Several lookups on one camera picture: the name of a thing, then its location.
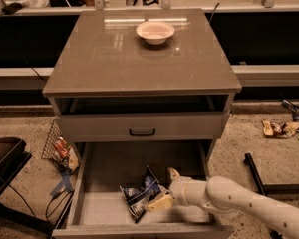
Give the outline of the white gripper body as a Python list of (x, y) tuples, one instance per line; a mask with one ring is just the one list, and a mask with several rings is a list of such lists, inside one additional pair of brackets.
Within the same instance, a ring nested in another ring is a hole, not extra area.
[(201, 207), (208, 200), (206, 184), (206, 181), (181, 176), (172, 181), (169, 192), (179, 205)]

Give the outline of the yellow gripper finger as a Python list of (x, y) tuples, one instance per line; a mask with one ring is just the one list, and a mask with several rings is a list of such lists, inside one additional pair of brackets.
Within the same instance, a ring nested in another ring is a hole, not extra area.
[(156, 199), (150, 201), (145, 210), (149, 212), (167, 210), (173, 206), (173, 198), (170, 194), (160, 194)]
[(176, 182), (178, 179), (180, 179), (180, 174), (175, 168), (169, 167), (167, 171), (171, 182)]

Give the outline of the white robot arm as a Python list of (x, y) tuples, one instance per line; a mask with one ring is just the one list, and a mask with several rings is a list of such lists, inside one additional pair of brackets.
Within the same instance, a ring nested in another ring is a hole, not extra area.
[(212, 214), (232, 214), (238, 210), (286, 236), (299, 239), (299, 208), (252, 192), (231, 179), (213, 176), (203, 180), (181, 176), (168, 169), (171, 184), (146, 205), (146, 211), (167, 210), (174, 205), (196, 206)]

